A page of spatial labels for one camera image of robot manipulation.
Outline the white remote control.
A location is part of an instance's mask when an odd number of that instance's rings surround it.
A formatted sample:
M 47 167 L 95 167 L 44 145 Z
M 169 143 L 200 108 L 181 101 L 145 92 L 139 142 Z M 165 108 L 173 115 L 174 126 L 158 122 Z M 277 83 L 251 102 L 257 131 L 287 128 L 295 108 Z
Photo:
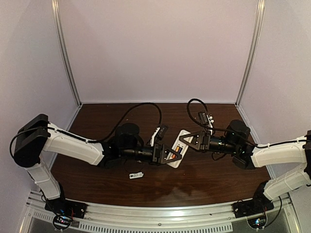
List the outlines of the white remote control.
M 178 168 L 180 163 L 182 162 L 183 157 L 185 156 L 189 146 L 187 144 L 185 144 L 184 142 L 180 141 L 179 137 L 187 135 L 187 134 L 189 134 L 188 131 L 181 130 L 179 135 L 177 136 L 173 146 L 172 146 L 172 149 L 174 151 L 176 151 L 177 153 L 181 154 L 181 156 L 182 156 L 181 159 L 176 160 L 174 162 L 167 163 L 168 166 L 173 167 L 173 168 Z

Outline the white battery cover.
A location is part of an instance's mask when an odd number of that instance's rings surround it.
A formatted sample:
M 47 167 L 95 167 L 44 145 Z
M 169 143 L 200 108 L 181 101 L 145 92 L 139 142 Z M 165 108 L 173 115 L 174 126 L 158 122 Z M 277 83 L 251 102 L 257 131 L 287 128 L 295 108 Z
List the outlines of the white battery cover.
M 144 176 L 143 172 L 130 173 L 129 174 L 129 179 L 138 179 L 138 178 L 142 178 L 143 176 Z

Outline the orange battery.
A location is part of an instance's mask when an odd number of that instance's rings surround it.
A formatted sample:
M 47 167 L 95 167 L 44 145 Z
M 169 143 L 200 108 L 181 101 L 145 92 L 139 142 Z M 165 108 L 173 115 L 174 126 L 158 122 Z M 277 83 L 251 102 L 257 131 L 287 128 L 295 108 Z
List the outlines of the orange battery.
M 174 159 L 174 158 L 176 157 L 177 154 L 178 154 L 178 153 L 175 151 L 175 153 L 172 153 L 171 158 Z

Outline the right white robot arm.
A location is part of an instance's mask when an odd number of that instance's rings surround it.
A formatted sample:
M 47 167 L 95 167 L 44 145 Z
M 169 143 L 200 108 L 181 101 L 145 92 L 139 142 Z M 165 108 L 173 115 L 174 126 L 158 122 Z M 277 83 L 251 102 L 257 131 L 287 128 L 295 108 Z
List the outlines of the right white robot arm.
M 223 136 L 214 136 L 216 128 L 201 124 L 203 131 L 180 136 L 180 141 L 200 152 L 230 154 L 233 163 L 242 169 L 255 169 L 273 164 L 298 163 L 299 165 L 278 178 L 262 182 L 253 199 L 269 203 L 289 191 L 311 184 L 311 134 L 297 139 L 272 143 L 253 144 L 248 141 L 250 128 L 241 120 L 232 120 Z

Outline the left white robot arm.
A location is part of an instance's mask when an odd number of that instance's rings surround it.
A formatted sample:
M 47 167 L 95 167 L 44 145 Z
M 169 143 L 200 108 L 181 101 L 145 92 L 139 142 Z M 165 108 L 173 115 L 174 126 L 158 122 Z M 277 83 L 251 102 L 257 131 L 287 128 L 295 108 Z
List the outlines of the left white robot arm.
M 108 141 L 96 141 L 65 131 L 39 114 L 12 138 L 9 152 L 17 165 L 24 168 L 47 200 L 63 200 L 61 184 L 47 168 L 42 152 L 54 152 L 89 163 L 110 167 L 121 159 L 135 160 L 150 165 L 166 165 L 182 160 L 182 154 L 155 141 L 160 133 L 157 128 L 150 145 L 145 145 L 139 127 L 125 123 L 115 129 Z

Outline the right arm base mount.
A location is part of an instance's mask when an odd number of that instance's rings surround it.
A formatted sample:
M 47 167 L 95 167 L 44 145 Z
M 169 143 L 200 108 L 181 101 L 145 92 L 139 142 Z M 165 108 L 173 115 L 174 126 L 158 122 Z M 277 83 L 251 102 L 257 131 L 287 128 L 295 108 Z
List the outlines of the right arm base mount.
M 250 200 L 239 200 L 232 204 L 235 218 L 252 216 L 274 209 L 274 204 L 263 194 L 255 195 Z

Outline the aluminium front rail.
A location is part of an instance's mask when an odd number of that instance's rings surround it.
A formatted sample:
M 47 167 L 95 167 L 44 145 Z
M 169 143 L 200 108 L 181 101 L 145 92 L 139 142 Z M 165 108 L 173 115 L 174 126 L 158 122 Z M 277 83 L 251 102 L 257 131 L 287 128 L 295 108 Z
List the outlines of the aluminium front rail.
M 288 194 L 266 211 L 268 227 L 250 227 L 255 216 L 236 218 L 233 203 L 189 207 L 128 207 L 86 202 L 84 218 L 74 218 L 66 230 L 53 224 L 40 192 L 31 191 L 18 233 L 302 233 Z

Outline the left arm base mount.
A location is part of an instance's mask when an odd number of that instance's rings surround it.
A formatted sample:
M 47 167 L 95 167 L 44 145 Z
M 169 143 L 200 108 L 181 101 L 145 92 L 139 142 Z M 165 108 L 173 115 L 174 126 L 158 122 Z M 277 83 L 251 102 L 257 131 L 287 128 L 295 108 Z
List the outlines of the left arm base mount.
M 87 204 L 83 202 L 63 200 L 61 198 L 46 200 L 45 210 L 51 211 L 56 215 L 71 218 L 83 219 L 86 213 Z

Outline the right aluminium frame post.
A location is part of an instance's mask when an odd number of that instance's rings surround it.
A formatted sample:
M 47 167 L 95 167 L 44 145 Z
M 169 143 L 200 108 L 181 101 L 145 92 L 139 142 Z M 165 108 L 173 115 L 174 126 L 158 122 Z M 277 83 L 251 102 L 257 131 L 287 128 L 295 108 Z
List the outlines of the right aluminium frame post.
M 255 15 L 255 23 L 254 23 L 254 29 L 251 39 L 251 45 L 249 49 L 248 58 L 246 61 L 245 70 L 243 73 L 242 83 L 240 85 L 239 93 L 235 102 L 236 107 L 239 107 L 241 105 L 244 93 L 246 91 L 247 82 L 249 80 L 251 69 L 253 62 L 255 60 L 256 50 L 258 47 L 263 20 L 264 20 L 264 13 L 265 13 L 265 0 L 259 0 L 257 4 L 257 10 Z

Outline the aluminium frame post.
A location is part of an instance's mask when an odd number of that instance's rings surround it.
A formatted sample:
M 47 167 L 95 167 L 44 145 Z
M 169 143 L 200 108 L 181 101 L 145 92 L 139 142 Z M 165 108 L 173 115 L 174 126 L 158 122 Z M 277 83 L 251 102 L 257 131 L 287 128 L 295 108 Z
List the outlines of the aluminium frame post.
M 257 4 L 257 10 L 255 15 L 255 23 L 254 23 L 254 29 L 251 39 L 251 45 L 249 49 L 248 58 L 246 61 L 245 70 L 243 73 L 242 83 L 240 85 L 239 93 L 235 102 L 236 107 L 239 107 L 241 105 L 244 93 L 246 91 L 247 82 L 249 80 L 251 69 L 253 62 L 255 60 L 256 50 L 258 47 L 263 20 L 264 20 L 264 13 L 265 13 L 265 0 L 259 0 Z
M 53 17 L 54 17 L 54 22 L 55 22 L 55 27 L 56 27 L 56 34 L 58 38 L 59 48 L 60 48 L 66 76 L 67 76 L 69 86 L 73 94 L 75 103 L 78 107 L 80 107 L 82 105 L 82 102 L 78 94 L 77 86 L 76 86 L 76 83 L 73 77 L 73 73 L 72 73 L 72 69 L 71 69 L 71 65 L 69 61 L 69 55 L 68 55 L 67 46 L 66 46 L 65 37 L 64 37 L 64 31 L 62 27 L 59 1 L 52 0 L 51 3 L 52 3 L 52 12 L 53 12 Z

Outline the left aluminium frame post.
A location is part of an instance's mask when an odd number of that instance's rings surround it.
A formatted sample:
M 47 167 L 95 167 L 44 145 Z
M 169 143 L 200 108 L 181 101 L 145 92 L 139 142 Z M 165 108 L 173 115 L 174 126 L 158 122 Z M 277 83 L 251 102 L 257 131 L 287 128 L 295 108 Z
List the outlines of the left aluminium frame post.
M 73 73 L 72 73 L 72 69 L 71 69 L 71 65 L 69 61 L 69 55 L 68 55 L 67 46 L 66 46 L 65 37 L 64 37 L 64 31 L 62 27 L 59 1 L 52 0 L 51 3 L 52 3 L 52 12 L 53 12 L 53 17 L 54 17 L 54 22 L 55 22 L 55 27 L 56 27 L 56 34 L 58 38 L 59 48 L 60 48 L 66 76 L 67 76 L 69 86 L 73 94 L 75 103 L 78 107 L 80 107 L 82 105 L 82 102 L 78 94 L 77 86 L 76 86 L 76 83 L 73 77 Z

